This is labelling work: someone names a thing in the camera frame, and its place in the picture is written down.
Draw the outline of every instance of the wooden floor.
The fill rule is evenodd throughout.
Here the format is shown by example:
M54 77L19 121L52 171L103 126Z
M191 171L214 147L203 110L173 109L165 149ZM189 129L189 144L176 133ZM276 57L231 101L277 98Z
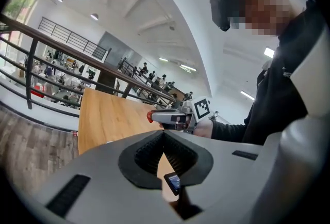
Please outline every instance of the wooden floor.
M20 190L35 193L49 175L77 156L73 133L36 124L0 106L0 165Z

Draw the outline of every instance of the wooden table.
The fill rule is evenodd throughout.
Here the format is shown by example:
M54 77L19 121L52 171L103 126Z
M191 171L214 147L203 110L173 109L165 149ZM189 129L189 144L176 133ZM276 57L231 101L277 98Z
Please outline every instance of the wooden table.
M146 114L153 109L155 107L152 105L86 88L79 117L79 154L108 141L159 130L157 122L149 123L146 118ZM171 172L174 170L163 154L158 165L157 177L162 179L163 196L167 201L178 199L163 178Z

